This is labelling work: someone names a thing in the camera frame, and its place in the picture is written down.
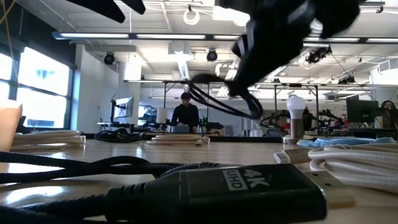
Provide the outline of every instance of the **black plug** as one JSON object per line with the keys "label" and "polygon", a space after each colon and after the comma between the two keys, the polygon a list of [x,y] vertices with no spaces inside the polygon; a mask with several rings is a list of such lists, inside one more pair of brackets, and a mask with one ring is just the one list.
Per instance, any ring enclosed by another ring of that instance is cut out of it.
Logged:
{"label": "black plug", "polygon": [[327,211],[321,189],[292,164],[181,170],[110,189],[106,201],[110,222],[292,223]]}

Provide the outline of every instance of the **man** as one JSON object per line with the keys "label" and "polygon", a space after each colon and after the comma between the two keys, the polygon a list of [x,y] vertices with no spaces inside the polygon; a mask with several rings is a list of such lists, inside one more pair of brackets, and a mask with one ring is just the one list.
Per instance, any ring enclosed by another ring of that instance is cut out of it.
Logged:
{"label": "man", "polygon": [[191,96],[189,93],[182,93],[182,104],[174,109],[172,124],[187,124],[190,132],[196,132],[199,124],[199,112],[198,108],[190,103],[190,100]]}

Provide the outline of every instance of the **lamp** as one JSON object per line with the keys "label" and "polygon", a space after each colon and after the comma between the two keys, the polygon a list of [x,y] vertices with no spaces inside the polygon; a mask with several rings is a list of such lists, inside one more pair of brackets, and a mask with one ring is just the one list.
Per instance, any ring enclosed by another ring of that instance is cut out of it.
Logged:
{"label": "lamp", "polygon": [[290,136],[291,140],[299,140],[304,137],[303,112],[305,100],[299,96],[290,97],[287,100],[287,109],[290,113]]}

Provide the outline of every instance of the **light bulb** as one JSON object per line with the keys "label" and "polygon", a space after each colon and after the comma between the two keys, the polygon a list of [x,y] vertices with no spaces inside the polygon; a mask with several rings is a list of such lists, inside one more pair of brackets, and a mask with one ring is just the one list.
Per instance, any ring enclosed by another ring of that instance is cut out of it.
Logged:
{"label": "light bulb", "polygon": [[299,96],[290,97],[287,100],[287,109],[289,110],[291,119],[302,119],[305,100]]}

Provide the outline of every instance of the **ceiling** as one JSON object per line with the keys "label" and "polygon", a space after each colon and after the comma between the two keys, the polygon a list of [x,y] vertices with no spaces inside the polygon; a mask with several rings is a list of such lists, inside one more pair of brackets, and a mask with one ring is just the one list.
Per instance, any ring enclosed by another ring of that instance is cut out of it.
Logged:
{"label": "ceiling", "polygon": [[[186,0],[166,1],[144,1],[147,11],[139,15],[131,11],[126,5],[119,4],[122,12],[126,15],[126,21],[122,24],[107,19],[97,13],[74,5],[63,0],[17,0],[24,8],[35,14],[60,31],[78,32],[150,32],[150,33],[181,33],[181,34],[241,34],[244,27],[236,26],[233,21],[214,21],[212,10],[214,0],[203,1],[202,6],[193,4],[193,8],[200,10],[200,20],[194,25],[188,25],[183,20],[183,14],[187,9]],[[345,33],[339,36],[350,37],[398,37],[398,1],[385,1],[385,12],[376,13],[378,7],[364,8],[358,20]],[[168,58],[168,47],[171,41],[158,40],[99,40],[92,41],[92,45],[135,45],[146,61],[143,74],[146,79],[156,74],[170,74],[178,70],[177,63]],[[219,61],[233,61],[236,57],[230,52],[231,42],[205,42],[191,41],[191,61],[188,61],[190,70],[209,70],[214,72],[217,63],[206,61],[207,51],[216,49]],[[398,57],[398,45],[353,45],[333,44],[331,45],[333,55],[346,70],[355,70],[357,82],[369,81],[369,69],[375,67],[378,62],[383,62],[389,57]],[[291,62],[283,76],[279,74],[281,82],[314,82],[314,83],[336,83],[331,77],[344,72],[337,61],[329,56],[320,63],[311,67],[304,62],[308,54],[305,52],[301,57]],[[128,60],[129,52],[115,52],[120,60]]]}

